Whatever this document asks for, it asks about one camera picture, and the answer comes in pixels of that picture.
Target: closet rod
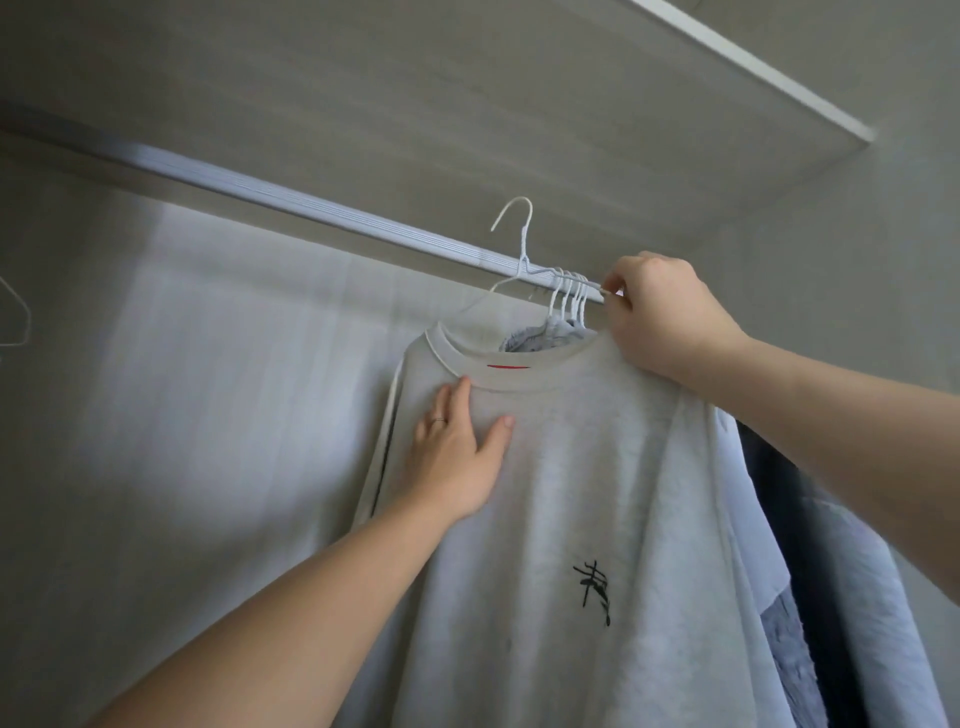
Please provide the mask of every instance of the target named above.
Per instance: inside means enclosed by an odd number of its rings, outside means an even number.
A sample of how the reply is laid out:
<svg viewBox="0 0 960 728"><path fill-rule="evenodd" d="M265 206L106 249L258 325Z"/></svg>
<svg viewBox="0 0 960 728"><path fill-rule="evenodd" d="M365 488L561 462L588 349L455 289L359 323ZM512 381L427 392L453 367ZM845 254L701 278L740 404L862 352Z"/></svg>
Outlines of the closet rod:
<svg viewBox="0 0 960 728"><path fill-rule="evenodd" d="M338 205L214 164L128 141L46 111L5 100L0 100L0 129L170 180L185 182L200 189L229 195L244 202L288 212L333 228L356 232L444 260L463 263L503 278L514 276L519 263L515 257L403 225L353 207ZM539 267L530 264L530 268ZM554 285L554 277L549 272L525 274L519 279L544 288ZM593 288L588 289L587 298L597 303L603 302L600 292Z"/></svg>

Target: hand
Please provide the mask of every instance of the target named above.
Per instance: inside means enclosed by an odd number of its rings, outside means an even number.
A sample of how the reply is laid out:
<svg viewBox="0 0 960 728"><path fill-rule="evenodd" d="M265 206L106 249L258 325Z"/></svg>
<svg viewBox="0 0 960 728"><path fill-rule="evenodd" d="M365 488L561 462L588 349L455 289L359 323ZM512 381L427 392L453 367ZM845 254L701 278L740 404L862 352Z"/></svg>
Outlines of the hand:
<svg viewBox="0 0 960 728"><path fill-rule="evenodd" d="M621 257L603 287L611 331L639 369L686 384L698 365L747 341L685 260L641 253Z"/></svg>
<svg viewBox="0 0 960 728"><path fill-rule="evenodd" d="M465 376L455 388L441 387L432 408L417 422L407 461L407 496L440 508L451 525L487 502L513 434L514 418L501 417L478 449L469 401Z"/></svg>

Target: black print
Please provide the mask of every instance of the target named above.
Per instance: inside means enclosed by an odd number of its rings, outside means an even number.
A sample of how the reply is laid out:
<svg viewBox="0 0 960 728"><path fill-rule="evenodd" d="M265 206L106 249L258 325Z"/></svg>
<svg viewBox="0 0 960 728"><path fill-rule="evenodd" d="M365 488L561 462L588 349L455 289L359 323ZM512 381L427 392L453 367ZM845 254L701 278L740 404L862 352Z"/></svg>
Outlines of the black print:
<svg viewBox="0 0 960 728"><path fill-rule="evenodd" d="M584 566L589 569L584 571L583 569L578 569L574 567L574 571L578 571L583 574L586 579L581 579L580 586L586 587L584 589L584 607L587 606L587 597L590 596L590 590L593 589L597 592L597 596L600 597L600 605L603 607L604 614L607 615L607 626L610 626L610 600L607 599L607 575L597 569L596 559L593 560L593 565L591 566L587 562L584 562Z"/></svg>

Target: gray wall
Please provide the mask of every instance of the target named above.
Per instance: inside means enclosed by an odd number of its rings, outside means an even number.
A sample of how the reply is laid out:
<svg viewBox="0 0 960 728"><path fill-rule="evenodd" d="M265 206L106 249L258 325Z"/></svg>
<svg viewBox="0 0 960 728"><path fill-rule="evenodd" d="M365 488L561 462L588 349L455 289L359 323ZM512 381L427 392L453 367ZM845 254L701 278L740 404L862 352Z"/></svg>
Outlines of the gray wall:
<svg viewBox="0 0 960 728"><path fill-rule="evenodd" d="M706 0L699 16L880 131L708 240L691 257L702 277L771 343L960 392L960 5ZM901 565L960 725L960 608Z"/></svg>
<svg viewBox="0 0 960 728"><path fill-rule="evenodd" d="M343 533L404 349L480 295L3 157L0 275L36 325L0 350L0 715L36 728Z"/></svg>

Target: shelf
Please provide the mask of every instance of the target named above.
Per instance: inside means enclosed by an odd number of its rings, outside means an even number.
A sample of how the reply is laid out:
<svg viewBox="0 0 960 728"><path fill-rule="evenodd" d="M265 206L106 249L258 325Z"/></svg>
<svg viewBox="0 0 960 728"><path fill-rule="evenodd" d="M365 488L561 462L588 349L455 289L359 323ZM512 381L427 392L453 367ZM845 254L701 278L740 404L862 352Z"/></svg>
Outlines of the shelf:
<svg viewBox="0 0 960 728"><path fill-rule="evenodd" d="M524 194L531 256L593 278L872 138L659 0L35 2L0 28L5 98L508 255L518 224L487 230Z"/></svg>

